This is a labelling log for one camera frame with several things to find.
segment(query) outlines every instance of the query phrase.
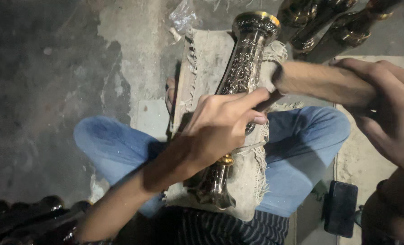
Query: bare foot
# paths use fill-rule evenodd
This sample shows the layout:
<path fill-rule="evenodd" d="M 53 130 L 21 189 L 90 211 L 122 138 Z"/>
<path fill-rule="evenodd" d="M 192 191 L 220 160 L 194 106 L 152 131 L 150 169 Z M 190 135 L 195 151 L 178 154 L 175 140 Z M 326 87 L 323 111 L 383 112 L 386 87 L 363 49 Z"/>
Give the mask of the bare foot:
<path fill-rule="evenodd" d="M 176 93 L 175 93 L 175 86 L 177 82 L 173 77 L 167 78 L 166 81 L 166 107 L 169 111 L 170 115 L 173 115 L 173 111 L 175 109 L 175 102 L 176 102 Z"/>

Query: hookah pipe part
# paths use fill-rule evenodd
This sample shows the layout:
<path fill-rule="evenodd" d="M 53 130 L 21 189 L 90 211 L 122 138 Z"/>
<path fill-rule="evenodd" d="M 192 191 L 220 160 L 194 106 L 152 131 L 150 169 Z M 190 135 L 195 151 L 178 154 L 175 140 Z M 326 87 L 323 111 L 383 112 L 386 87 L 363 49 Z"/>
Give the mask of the hookah pipe part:
<path fill-rule="evenodd" d="M 293 58 L 303 60 L 314 46 L 314 36 L 339 14 L 351 9 L 357 0 L 323 0 L 317 5 L 315 18 L 290 41 Z"/>
<path fill-rule="evenodd" d="M 284 0 L 277 15 L 282 25 L 277 40 L 286 44 L 297 31 L 314 19 L 316 13 L 314 0 Z"/>
<path fill-rule="evenodd" d="M 280 23 L 266 12 L 239 14 L 232 25 L 237 43 L 216 94 L 250 93 L 258 87 L 264 47 L 278 36 Z M 255 125 L 249 124 L 249 134 Z M 205 168 L 199 184 L 190 189 L 200 204 L 213 204 L 220 210 L 235 207 L 236 201 L 227 190 L 229 167 L 234 163 L 231 153 Z"/>
<path fill-rule="evenodd" d="M 379 20 L 388 19 L 402 3 L 404 0 L 370 0 L 362 11 L 339 16 L 304 60 L 323 63 L 363 44 L 371 35 L 371 27 Z"/>

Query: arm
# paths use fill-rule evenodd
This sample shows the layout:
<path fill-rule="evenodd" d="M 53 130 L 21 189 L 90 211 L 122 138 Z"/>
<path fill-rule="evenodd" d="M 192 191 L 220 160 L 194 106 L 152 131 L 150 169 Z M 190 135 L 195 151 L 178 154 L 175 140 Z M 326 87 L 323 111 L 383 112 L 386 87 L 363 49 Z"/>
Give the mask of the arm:
<path fill-rule="evenodd" d="M 404 69 L 387 61 L 343 59 L 337 66 L 356 72 L 379 91 L 377 109 L 350 109 L 361 131 L 386 159 L 399 168 L 365 204 L 363 244 L 389 236 L 404 240 Z"/>
<path fill-rule="evenodd" d="M 115 236 L 153 195 L 242 146 L 249 122 L 266 123 L 265 114 L 252 108 L 269 96 L 265 88 L 248 95 L 201 96 L 182 135 L 155 160 L 95 203 L 78 228 L 77 240 L 94 242 Z"/>

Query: burlap cloth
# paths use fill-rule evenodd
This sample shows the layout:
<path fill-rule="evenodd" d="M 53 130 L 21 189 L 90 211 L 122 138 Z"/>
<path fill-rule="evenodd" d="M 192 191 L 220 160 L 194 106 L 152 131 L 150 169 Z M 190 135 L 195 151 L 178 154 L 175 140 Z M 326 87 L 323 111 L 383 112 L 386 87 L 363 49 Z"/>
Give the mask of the burlap cloth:
<path fill-rule="evenodd" d="M 214 94 L 225 72 L 234 47 L 230 31 L 202 31 L 192 29 L 185 39 L 185 50 L 181 65 L 175 116 L 170 130 L 178 131 L 182 117 L 192 112 L 199 97 Z M 285 46 L 274 41 L 264 50 L 259 86 L 266 86 L 273 91 L 271 75 L 274 63 L 286 60 Z M 228 191 L 236 200 L 235 208 L 223 212 L 243 221 L 253 218 L 255 207 L 262 201 L 268 191 L 265 182 L 265 152 L 263 145 L 268 141 L 268 125 L 257 125 L 246 137 L 245 145 L 233 152 L 234 165 L 229 170 Z M 219 212 L 211 205 L 200 205 L 192 194 L 188 193 L 190 181 L 176 183 L 165 192 L 167 206 L 182 206 Z"/>

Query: plastic bag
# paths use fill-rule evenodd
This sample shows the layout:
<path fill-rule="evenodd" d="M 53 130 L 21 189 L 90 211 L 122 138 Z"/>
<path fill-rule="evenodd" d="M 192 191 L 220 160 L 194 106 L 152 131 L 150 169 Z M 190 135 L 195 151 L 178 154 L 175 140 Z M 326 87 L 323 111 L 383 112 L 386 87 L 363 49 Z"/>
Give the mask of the plastic bag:
<path fill-rule="evenodd" d="M 175 29 L 181 34 L 185 34 L 192 27 L 202 24 L 202 20 L 196 16 L 193 0 L 182 0 L 169 15 L 169 19 L 173 21 Z"/>

